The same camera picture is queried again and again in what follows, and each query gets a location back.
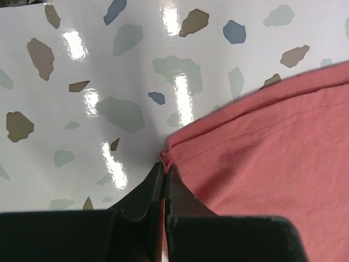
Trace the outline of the pink polo shirt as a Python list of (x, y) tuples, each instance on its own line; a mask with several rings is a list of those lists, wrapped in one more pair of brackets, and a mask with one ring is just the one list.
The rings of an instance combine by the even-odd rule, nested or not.
[(280, 81), (174, 133), (161, 160), (219, 215), (278, 215), (310, 261), (348, 261), (348, 63)]

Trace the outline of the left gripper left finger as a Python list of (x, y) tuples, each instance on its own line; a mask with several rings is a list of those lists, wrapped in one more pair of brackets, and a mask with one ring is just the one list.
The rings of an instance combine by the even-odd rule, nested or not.
[(146, 178), (108, 210), (118, 211), (123, 218), (132, 222), (143, 220), (151, 210), (152, 204), (159, 206), (156, 202), (163, 197), (164, 178), (163, 164), (155, 163)]

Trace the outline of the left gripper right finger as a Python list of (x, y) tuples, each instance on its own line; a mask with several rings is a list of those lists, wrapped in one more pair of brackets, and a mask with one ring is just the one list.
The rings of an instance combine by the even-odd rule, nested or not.
[(177, 166), (171, 166), (166, 175), (165, 216), (216, 217), (183, 183)]

